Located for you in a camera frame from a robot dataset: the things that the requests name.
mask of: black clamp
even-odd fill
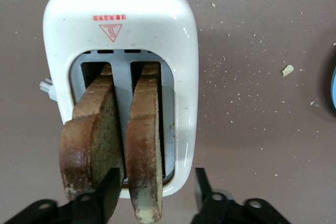
[[[112,168],[100,185],[64,206],[54,200],[36,201],[5,224],[102,224],[107,223],[121,191],[119,168]]]
[[[191,224],[290,224],[263,199],[248,199],[241,206],[226,193],[213,191],[203,168],[196,168],[195,191],[200,212]]]

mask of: metal bolt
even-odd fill
[[[212,198],[214,200],[222,200],[223,199],[222,195],[220,195],[220,194],[212,194]]]
[[[88,201],[90,198],[91,198],[90,196],[83,196],[79,200],[83,202],[83,201]]]
[[[50,207],[50,203],[44,203],[44,204],[42,204],[42,205],[39,205],[39,206],[38,206],[38,209],[43,210],[43,209],[46,209],[46,208],[48,208],[48,207]]]
[[[252,206],[254,208],[261,208],[262,207],[262,205],[259,202],[255,201],[255,200],[250,201],[249,204],[250,204],[250,206]]]

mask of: bread slice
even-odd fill
[[[96,188],[110,168],[119,167],[122,184],[124,158],[116,95],[110,65],[86,89],[66,122],[60,139],[59,162],[66,196],[74,199]]]
[[[159,83],[160,65],[145,63],[135,87],[126,132],[129,191],[140,223],[157,222],[162,215]]]

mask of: red triangle logo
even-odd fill
[[[115,42],[119,31],[122,27],[121,24],[113,24],[113,25],[99,25],[100,28],[104,31],[104,33],[112,40],[112,42]]]

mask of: blue object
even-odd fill
[[[334,107],[336,108],[336,68],[334,70],[334,73],[332,74],[331,78],[331,99],[334,104]]]

